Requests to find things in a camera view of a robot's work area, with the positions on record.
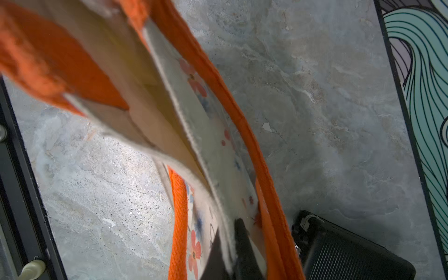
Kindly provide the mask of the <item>beige canvas bag orange handles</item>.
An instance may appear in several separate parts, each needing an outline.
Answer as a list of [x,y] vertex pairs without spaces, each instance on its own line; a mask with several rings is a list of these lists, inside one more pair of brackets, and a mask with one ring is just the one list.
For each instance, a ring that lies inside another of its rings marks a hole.
[[1,73],[153,159],[169,279],[200,280],[217,231],[233,279],[237,219],[264,280],[305,278],[252,129],[171,1],[2,1]]

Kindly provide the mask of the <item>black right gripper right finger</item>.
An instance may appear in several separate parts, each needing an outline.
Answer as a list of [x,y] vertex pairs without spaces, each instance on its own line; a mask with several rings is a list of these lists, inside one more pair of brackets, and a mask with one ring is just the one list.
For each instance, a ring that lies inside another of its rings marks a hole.
[[263,280],[243,219],[234,222],[237,259],[234,265],[234,280]]

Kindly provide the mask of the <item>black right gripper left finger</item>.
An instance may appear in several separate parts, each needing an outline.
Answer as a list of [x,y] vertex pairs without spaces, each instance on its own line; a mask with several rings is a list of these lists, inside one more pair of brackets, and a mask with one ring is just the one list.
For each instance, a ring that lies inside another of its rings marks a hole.
[[212,243],[210,255],[200,280],[230,280],[231,276],[227,272],[221,249],[219,231],[215,235]]

